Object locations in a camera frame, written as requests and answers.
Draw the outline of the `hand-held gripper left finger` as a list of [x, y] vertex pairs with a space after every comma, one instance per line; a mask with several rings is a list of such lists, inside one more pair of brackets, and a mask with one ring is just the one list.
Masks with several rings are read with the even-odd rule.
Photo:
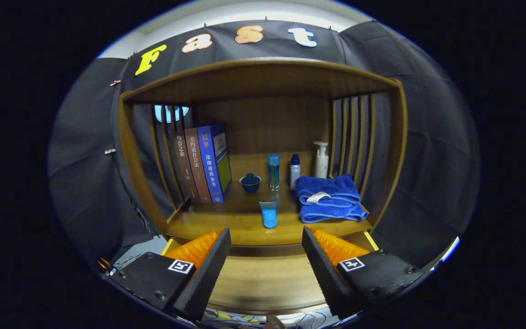
[[221, 228], [164, 255], [146, 252], [124, 269], [111, 267], [108, 281], [157, 312], [198, 322], [230, 247], [230, 230]]

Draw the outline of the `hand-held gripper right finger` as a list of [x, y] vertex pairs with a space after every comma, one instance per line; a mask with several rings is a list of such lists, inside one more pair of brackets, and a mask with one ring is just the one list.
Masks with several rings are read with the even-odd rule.
[[309, 226], [301, 245], [330, 312], [340, 319], [392, 302], [426, 275], [390, 251], [368, 251]]

